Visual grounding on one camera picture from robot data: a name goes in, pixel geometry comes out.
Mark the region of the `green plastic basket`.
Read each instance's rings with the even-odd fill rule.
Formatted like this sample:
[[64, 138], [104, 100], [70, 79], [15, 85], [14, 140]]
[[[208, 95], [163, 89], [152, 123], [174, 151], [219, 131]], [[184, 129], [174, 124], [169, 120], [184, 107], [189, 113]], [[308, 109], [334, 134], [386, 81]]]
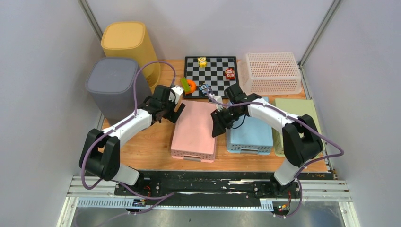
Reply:
[[[276, 98], [272, 104], [275, 107], [291, 114], [298, 116], [307, 114], [311, 116], [314, 120], [317, 131], [322, 133], [313, 100]], [[275, 155], [278, 157], [284, 157], [282, 135], [275, 129], [272, 129], [272, 134]]]

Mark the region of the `large white plastic basket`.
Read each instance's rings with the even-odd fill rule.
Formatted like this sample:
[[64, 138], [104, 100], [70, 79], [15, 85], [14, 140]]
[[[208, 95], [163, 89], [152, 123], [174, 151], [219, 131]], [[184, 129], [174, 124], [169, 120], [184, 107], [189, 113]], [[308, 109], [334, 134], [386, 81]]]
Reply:
[[301, 73], [291, 52], [247, 53], [238, 63], [238, 83], [247, 94], [292, 95], [301, 92]]

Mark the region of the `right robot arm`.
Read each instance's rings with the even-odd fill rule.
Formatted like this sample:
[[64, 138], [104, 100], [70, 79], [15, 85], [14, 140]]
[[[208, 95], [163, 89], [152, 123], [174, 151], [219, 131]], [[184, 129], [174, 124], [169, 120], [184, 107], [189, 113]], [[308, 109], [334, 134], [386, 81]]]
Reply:
[[283, 138], [285, 159], [270, 178], [267, 190], [275, 197], [283, 197], [309, 160], [315, 161], [323, 150], [321, 135], [314, 119], [304, 114], [298, 116], [285, 112], [260, 95], [247, 95], [239, 85], [234, 84], [225, 90], [230, 103], [224, 104], [219, 96], [206, 89], [209, 100], [216, 104], [216, 110], [210, 115], [213, 121], [212, 137], [217, 137], [231, 129], [241, 116], [256, 118], [278, 131]]

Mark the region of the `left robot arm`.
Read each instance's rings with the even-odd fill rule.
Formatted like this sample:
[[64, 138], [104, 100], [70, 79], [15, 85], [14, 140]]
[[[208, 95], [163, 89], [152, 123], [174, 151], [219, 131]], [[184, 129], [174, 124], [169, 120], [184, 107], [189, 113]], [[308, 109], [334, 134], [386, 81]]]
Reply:
[[133, 195], [144, 192], [145, 183], [138, 170], [121, 162], [121, 147], [138, 132], [145, 130], [162, 119], [176, 123], [185, 104], [181, 102], [184, 89], [180, 86], [158, 85], [153, 95], [145, 98], [138, 108], [120, 122], [103, 131], [88, 132], [79, 167], [104, 181], [126, 184]]

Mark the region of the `grey and yellow laundry bin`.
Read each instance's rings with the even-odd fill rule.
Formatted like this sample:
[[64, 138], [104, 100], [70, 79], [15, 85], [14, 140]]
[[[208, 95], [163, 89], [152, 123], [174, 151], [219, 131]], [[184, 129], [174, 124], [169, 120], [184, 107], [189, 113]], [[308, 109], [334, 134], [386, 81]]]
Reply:
[[94, 64], [85, 87], [110, 125], [134, 111], [134, 94], [138, 104], [152, 95], [142, 74], [137, 76], [136, 89], [133, 89], [134, 76], [139, 69], [131, 58], [105, 57]]

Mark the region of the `pink plastic basket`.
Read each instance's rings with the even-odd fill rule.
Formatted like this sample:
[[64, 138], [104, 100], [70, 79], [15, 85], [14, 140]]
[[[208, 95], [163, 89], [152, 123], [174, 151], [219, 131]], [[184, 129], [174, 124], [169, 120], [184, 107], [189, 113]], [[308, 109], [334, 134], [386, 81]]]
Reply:
[[212, 163], [216, 138], [212, 137], [211, 113], [216, 106], [207, 102], [183, 100], [185, 108], [175, 123], [171, 156], [175, 159]]

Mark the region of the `yellow slatted laundry bin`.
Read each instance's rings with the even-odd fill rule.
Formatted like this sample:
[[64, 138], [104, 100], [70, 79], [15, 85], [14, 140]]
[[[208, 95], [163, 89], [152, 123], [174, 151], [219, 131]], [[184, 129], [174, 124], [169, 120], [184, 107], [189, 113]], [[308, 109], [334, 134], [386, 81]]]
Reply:
[[109, 24], [103, 32], [101, 46], [107, 57], [134, 59], [140, 67], [158, 60], [146, 26], [140, 21]]

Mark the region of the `light blue plastic basket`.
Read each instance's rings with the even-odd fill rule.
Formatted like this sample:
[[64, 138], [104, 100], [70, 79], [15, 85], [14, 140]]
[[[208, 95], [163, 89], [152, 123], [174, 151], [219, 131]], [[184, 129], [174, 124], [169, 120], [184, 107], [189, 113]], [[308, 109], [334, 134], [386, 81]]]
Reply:
[[226, 136], [229, 153], [269, 155], [273, 148], [271, 126], [254, 117], [240, 117]]

